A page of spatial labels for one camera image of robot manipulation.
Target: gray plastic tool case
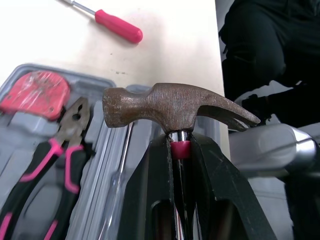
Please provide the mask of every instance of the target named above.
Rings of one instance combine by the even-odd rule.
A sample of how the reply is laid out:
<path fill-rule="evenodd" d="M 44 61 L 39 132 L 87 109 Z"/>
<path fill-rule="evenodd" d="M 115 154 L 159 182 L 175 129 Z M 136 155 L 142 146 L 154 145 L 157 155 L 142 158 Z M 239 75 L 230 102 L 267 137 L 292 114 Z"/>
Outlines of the gray plastic tool case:
<path fill-rule="evenodd" d="M 103 92 L 105 88 L 115 87 L 115 84 L 99 77 L 47 66 L 24 64 L 18 66 L 0 87 L 0 101 L 20 77 L 33 71 L 51 71 L 65 77 L 71 89 L 67 109 L 79 97 L 86 97 L 89 100 L 91 120 L 84 140 L 92 144 L 96 154 L 83 169 L 80 196 L 69 221 L 66 239 L 98 239 L 111 176 L 118 168 L 127 128 L 108 128 L 104 122 Z M 146 91 L 148 87 L 131 85 L 127 89 L 138 93 Z M 38 143 L 48 139 L 47 132 L 40 134 L 40 130 L 44 129 L 43 124 L 38 124 L 41 129 L 33 126 L 28 131 L 26 127 L 11 124 L 13 117 L 10 114 L 0 115 L 0 208 L 30 164 Z M 194 131 L 220 143 L 219 123 L 213 119 L 197 117 Z M 137 167 L 150 140 L 161 133 L 160 126 L 155 122 L 138 120 L 135 123 L 125 166 L 127 179 Z M 59 171 L 54 165 L 33 190 L 14 230 L 13 240 L 39 239 L 50 227 L 61 198 L 59 184 L 64 181 L 63 174 Z"/>

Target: black pants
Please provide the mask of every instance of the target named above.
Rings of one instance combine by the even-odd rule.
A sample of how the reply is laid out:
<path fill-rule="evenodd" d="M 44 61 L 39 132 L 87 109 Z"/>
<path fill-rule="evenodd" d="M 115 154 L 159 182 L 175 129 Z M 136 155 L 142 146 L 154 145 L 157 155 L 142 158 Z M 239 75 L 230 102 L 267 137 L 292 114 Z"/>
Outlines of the black pants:
<path fill-rule="evenodd" d="M 272 113 L 293 127 L 320 122 L 320 17 L 300 1 L 235 0 L 220 32 L 225 96 L 234 101 L 272 80 L 294 87 L 269 96 Z"/>

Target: claw hammer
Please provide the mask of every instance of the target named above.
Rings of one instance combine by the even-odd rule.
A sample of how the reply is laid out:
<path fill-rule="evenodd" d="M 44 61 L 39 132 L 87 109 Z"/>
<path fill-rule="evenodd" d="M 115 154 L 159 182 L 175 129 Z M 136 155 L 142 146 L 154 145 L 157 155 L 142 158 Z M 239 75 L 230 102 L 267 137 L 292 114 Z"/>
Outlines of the claw hammer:
<path fill-rule="evenodd" d="M 147 119 L 157 122 L 166 134 L 173 168 L 174 203 L 179 214 L 185 240 L 193 239 L 195 193 L 192 165 L 189 160 L 191 133 L 196 116 L 216 119 L 230 128 L 245 131 L 260 120 L 244 108 L 207 89 L 178 83 L 157 83 L 144 93 L 124 88 L 108 88 L 103 95 L 106 125 L 119 128 Z"/>

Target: white surface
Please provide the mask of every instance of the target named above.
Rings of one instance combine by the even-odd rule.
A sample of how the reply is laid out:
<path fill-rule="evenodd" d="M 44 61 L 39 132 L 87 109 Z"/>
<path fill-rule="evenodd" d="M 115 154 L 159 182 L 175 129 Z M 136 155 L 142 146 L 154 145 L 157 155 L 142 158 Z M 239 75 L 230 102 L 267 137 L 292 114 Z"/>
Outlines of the white surface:
<path fill-rule="evenodd" d="M 114 81 L 152 86 L 185 83 L 223 95 L 215 2 L 211 0 L 79 0 L 143 31 L 138 45 L 61 0 L 0 3 L 0 85 L 23 63 L 37 63 Z M 222 150 L 228 154 L 227 128 Z"/>

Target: hammer head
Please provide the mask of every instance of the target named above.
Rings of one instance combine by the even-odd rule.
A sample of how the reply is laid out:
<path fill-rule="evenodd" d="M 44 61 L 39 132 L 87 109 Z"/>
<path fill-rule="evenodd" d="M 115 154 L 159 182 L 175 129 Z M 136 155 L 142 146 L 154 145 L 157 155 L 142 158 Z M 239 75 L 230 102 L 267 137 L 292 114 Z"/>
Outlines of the hammer head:
<path fill-rule="evenodd" d="M 160 124 L 166 134 L 180 130 L 192 132 L 196 116 L 216 119 L 238 131 L 260 122 L 252 113 L 215 92 L 179 83 L 156 83 L 143 93 L 108 88 L 102 102 L 109 128 L 148 119 Z"/>

